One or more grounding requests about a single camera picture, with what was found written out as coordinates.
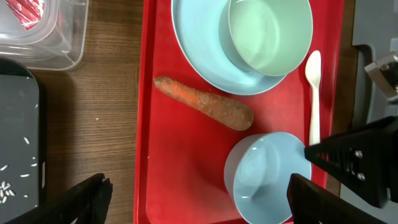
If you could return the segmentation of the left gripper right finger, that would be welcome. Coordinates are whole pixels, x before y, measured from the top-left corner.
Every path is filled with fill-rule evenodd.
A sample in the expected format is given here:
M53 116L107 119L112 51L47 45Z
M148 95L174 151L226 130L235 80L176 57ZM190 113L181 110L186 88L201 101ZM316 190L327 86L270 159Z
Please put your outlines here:
M397 117L389 116L305 148L305 158L373 207L397 201ZM380 223L300 174L287 198L294 224Z

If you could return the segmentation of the light blue bowl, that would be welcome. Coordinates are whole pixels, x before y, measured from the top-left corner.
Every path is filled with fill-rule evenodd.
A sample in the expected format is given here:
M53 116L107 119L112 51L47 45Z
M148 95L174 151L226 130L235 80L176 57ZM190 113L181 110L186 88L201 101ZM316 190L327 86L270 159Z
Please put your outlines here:
M224 184L245 221L284 223L292 216L287 199L290 176L312 175L304 148L300 139L286 132L248 136L232 148Z

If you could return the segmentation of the rice grains pile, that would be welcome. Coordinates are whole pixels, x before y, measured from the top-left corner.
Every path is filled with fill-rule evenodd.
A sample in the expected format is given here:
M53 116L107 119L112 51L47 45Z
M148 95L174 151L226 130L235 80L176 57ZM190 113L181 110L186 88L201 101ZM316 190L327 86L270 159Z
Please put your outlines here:
M37 141L27 136L1 146L1 203L37 203L41 189Z

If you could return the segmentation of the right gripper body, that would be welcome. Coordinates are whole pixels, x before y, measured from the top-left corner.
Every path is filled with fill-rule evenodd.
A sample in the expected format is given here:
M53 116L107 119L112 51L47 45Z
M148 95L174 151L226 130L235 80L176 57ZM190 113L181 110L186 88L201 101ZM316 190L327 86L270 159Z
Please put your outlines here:
M365 71L388 101L397 103L397 52L373 61L365 66Z

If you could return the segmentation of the mint green bowl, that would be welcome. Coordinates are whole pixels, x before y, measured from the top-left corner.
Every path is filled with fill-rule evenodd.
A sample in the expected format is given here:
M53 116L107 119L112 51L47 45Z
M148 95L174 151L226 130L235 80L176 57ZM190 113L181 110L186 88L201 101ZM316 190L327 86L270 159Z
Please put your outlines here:
M245 71L272 77L294 71L312 37L309 0L229 0L221 13L221 47Z

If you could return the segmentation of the red snack wrapper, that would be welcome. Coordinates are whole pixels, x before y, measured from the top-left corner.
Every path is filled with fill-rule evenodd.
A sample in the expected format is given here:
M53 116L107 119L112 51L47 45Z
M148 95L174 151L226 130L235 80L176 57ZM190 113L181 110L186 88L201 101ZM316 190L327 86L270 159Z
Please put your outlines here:
M44 0L5 0L25 30L33 28L44 13Z

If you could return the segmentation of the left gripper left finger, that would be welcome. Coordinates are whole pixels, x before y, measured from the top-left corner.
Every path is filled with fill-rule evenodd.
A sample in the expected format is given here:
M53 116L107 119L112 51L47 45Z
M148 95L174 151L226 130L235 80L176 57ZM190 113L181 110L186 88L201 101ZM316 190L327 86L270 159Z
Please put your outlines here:
M104 224L112 193L113 184L97 173L6 224Z

